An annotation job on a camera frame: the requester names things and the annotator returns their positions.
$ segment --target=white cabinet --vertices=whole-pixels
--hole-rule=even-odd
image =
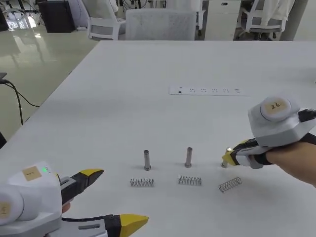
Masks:
[[[205,40],[233,40],[240,0],[210,0]]]

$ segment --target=paper sticker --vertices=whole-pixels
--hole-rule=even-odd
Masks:
[[[0,219],[6,219],[9,217],[11,211],[11,204],[9,202],[0,201]]]
[[[265,109],[266,109],[267,114],[274,115],[283,110],[286,110],[287,103],[282,99],[276,99],[275,101],[265,103]]]
[[[33,166],[31,168],[27,168],[27,169],[23,169],[22,172],[23,172],[27,181],[32,181],[34,179],[41,177],[41,174],[36,166]]]

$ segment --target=white wall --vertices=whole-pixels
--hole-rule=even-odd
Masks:
[[[308,1],[294,40],[316,41],[316,0]]]

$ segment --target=metal pin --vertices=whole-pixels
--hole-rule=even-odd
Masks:
[[[226,152],[231,152],[232,150],[233,149],[231,147],[226,148]],[[221,167],[223,167],[223,168],[227,168],[227,165],[228,165],[228,162],[225,160],[221,163]]]
[[[144,169],[146,171],[149,171],[152,167],[151,167],[150,161],[149,161],[149,151],[148,150],[144,150],[144,159],[145,159]]]
[[[185,164],[184,164],[184,166],[186,167],[186,168],[191,168],[191,166],[192,166],[192,164],[191,164],[191,160],[192,160],[192,147],[188,147],[188,149],[187,149],[187,160],[186,160],[186,162],[185,162]]]

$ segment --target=glossy floor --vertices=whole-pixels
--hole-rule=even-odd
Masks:
[[[68,34],[48,34],[45,27],[35,24],[29,17],[31,28],[25,20],[8,22],[11,31],[0,32],[0,72],[5,79],[30,102],[43,103],[67,75],[97,44],[88,39],[86,31]],[[22,99],[24,120],[36,107]],[[21,126],[14,91],[0,85],[0,131],[9,139]]]

